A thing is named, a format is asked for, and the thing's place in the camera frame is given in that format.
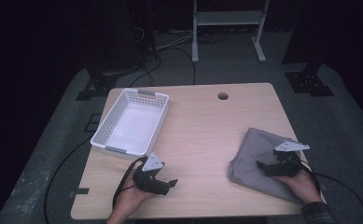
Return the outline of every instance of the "floor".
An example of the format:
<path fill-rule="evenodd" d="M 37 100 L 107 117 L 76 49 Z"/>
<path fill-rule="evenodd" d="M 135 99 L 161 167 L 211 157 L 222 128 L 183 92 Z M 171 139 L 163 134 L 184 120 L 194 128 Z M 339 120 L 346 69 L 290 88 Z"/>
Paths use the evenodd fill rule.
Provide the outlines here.
<path fill-rule="evenodd" d="M 139 71 L 119 78 L 115 87 L 202 85 L 220 83 L 272 83 L 299 141 L 314 169 L 353 189 L 363 201 L 363 111 L 344 87 L 341 77 L 323 64 L 318 71 L 334 96 L 312 97 L 294 93 L 285 72 L 301 71 L 305 64 L 282 64 L 290 32 L 264 32 L 261 46 L 267 58 L 260 63 L 252 46 L 254 32 L 211 36 L 215 44 L 199 46 L 199 63 L 190 61 L 190 42 L 159 52 L 161 63 L 147 58 L 151 78 Z M 157 46 L 176 41 L 182 34 L 156 34 Z M 89 81 L 81 70 L 42 134 L 32 157 L 0 214 L 0 223 L 105 223 L 73 220 L 70 210 L 90 151 L 89 138 L 105 105 L 105 97 L 76 101 Z M 320 178 L 323 194 L 340 223 L 362 223 L 363 209 L 344 186 Z M 303 223 L 301 216 L 267 217 L 270 224 Z"/>

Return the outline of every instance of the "person's left hand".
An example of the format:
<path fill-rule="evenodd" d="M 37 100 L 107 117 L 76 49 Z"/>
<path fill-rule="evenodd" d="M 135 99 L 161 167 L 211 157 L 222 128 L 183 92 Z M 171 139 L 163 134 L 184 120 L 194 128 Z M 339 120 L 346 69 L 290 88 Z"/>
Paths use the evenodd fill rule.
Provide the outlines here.
<path fill-rule="evenodd" d="M 142 191 L 138 187 L 132 187 L 134 186 L 134 172 L 135 170 L 132 170 L 126 179 L 125 185 L 123 186 L 125 190 L 118 196 L 114 210 L 106 222 L 107 224 L 123 223 L 128 216 L 137 210 L 143 201 L 155 195 L 154 193 Z"/>

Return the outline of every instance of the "dark sleeve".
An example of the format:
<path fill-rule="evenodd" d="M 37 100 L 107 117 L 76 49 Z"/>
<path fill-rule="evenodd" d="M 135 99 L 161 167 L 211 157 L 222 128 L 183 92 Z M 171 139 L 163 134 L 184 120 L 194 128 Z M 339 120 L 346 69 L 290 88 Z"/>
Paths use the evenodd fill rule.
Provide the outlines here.
<path fill-rule="evenodd" d="M 336 223 L 325 203 L 307 203 L 302 207 L 302 213 L 307 224 Z"/>

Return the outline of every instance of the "white basket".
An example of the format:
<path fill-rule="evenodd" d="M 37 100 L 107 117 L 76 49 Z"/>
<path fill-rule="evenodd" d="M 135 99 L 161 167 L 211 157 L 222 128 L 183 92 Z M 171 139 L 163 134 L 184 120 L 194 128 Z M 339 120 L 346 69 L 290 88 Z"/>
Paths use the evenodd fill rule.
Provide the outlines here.
<path fill-rule="evenodd" d="M 135 160 L 149 155 L 168 110 L 169 96 L 125 89 L 97 129 L 91 144 L 103 152 Z"/>

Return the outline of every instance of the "folded gray fabric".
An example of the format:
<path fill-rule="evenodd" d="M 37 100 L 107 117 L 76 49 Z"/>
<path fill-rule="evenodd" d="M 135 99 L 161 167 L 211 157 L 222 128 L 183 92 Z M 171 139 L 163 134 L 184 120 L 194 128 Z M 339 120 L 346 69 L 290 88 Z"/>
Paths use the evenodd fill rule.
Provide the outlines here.
<path fill-rule="evenodd" d="M 230 181 L 273 197 L 302 204 L 302 201 L 288 186 L 266 176 L 257 167 L 257 161 L 266 164 L 277 163 L 278 160 L 274 157 L 273 150 L 285 140 L 295 143 L 289 138 L 249 128 L 236 157 L 230 162 Z"/>

